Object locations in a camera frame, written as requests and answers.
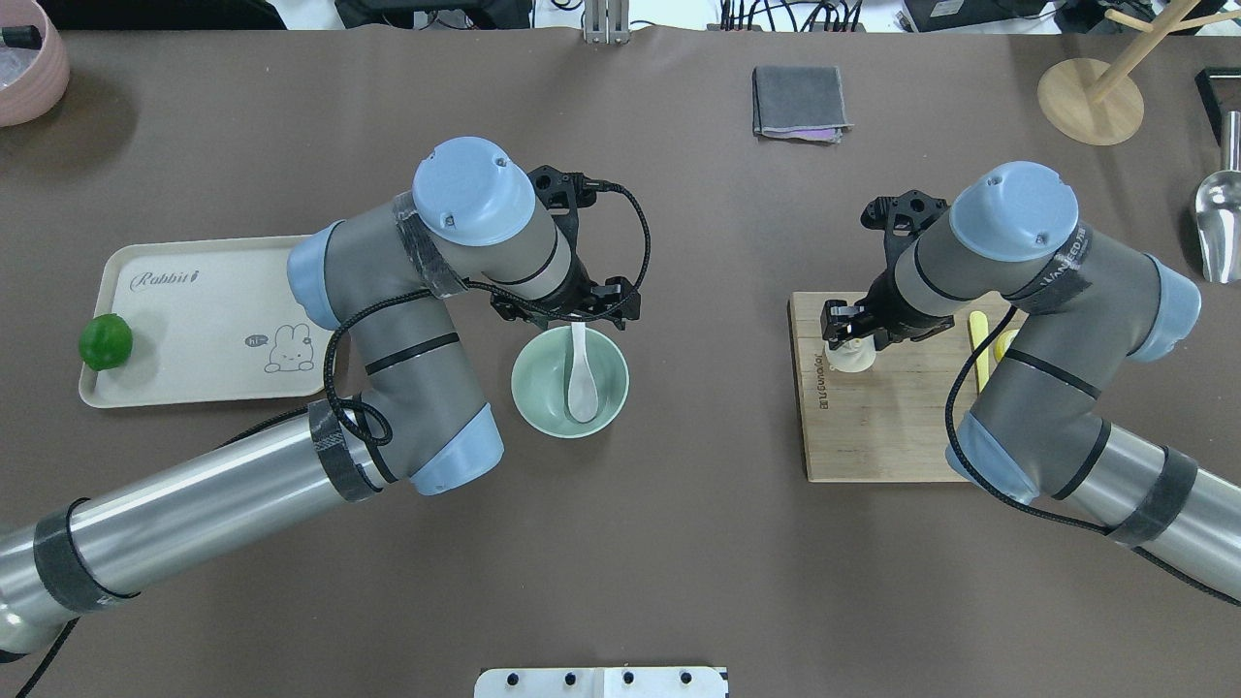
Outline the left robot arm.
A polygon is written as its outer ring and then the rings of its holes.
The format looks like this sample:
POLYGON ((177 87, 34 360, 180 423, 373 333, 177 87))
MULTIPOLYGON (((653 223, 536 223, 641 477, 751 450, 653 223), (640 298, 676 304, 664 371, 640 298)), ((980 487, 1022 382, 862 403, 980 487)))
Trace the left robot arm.
POLYGON ((284 527, 408 479, 421 494, 464 486, 501 460, 491 404, 446 301, 491 293, 504 319, 640 314, 639 281, 594 283, 576 211, 619 184, 449 139, 408 190, 297 243, 294 301, 333 333, 325 396, 216 450, 2 538, 2 661, 53 650, 79 616, 284 527))

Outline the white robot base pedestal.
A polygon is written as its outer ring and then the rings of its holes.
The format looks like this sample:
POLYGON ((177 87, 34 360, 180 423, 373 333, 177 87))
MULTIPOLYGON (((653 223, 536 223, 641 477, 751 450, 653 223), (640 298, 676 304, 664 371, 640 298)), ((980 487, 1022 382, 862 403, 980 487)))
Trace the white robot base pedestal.
POLYGON ((493 668, 474 697, 728 697, 727 669, 710 666, 493 668))

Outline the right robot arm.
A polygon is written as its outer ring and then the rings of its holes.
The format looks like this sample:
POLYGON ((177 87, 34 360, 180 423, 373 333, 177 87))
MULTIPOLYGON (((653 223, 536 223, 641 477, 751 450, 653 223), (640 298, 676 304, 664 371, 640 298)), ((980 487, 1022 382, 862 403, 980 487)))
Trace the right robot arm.
POLYGON ((861 222, 884 232, 886 267, 861 301, 827 301, 827 345, 925 340, 998 293, 1025 318, 962 419, 951 388, 944 460, 1016 510, 1103 535, 1237 605, 1239 487, 1096 412, 1124 361, 1157 361, 1193 332, 1198 286, 1095 231, 1073 189, 1034 161, 998 165, 952 204, 880 196, 861 222))

